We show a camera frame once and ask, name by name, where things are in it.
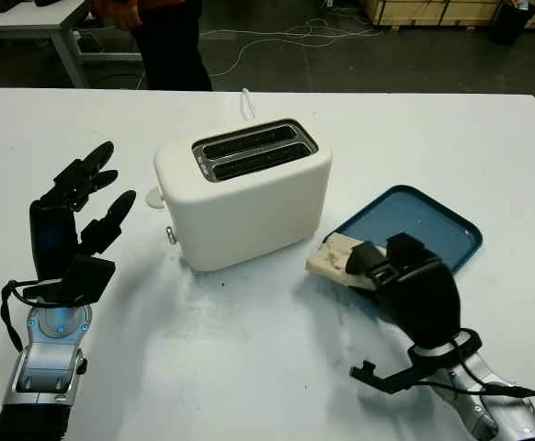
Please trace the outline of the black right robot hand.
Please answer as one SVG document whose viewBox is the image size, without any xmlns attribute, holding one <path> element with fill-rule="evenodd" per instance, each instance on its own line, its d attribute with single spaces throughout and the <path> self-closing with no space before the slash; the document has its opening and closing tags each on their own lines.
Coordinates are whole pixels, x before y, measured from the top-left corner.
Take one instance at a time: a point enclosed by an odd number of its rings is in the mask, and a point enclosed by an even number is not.
<svg viewBox="0 0 535 441">
<path fill-rule="evenodd" d="M 461 328 L 450 268 L 407 233 L 390 237 L 384 252 L 369 241 L 353 246 L 346 272 L 366 279 L 366 298 L 420 347 L 444 345 Z"/>
</svg>

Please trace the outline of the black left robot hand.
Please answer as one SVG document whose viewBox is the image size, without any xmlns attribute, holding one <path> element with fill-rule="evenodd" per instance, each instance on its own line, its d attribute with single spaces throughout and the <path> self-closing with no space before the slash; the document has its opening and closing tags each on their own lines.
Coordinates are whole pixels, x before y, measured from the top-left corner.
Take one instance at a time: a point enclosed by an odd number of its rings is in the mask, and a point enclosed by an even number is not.
<svg viewBox="0 0 535 441">
<path fill-rule="evenodd" d="M 122 193 L 103 218 L 76 230 L 74 214 L 89 196 L 112 184 L 119 175 L 104 166 L 114 153 L 112 141 L 98 145 L 85 158 L 74 159 L 53 178 L 53 187 L 29 206 L 33 262 L 39 279 L 63 276 L 76 255 L 103 254 L 121 234 L 121 224 L 136 199 L 136 192 Z"/>
</svg>

